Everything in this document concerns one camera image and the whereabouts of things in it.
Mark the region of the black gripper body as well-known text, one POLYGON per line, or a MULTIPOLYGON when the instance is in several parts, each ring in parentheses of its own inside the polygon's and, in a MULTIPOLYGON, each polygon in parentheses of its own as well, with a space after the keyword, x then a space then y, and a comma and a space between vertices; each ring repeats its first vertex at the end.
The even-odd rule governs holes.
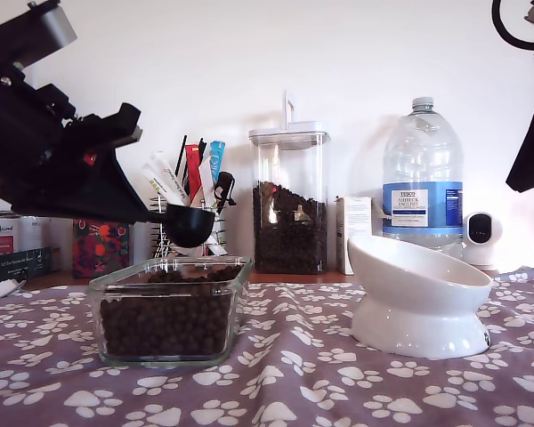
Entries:
POLYGON ((99 117, 66 118, 55 104, 0 103, 0 199, 26 191, 55 192, 89 149, 107 151, 137 142, 140 110, 124 103, 118 112, 99 117))

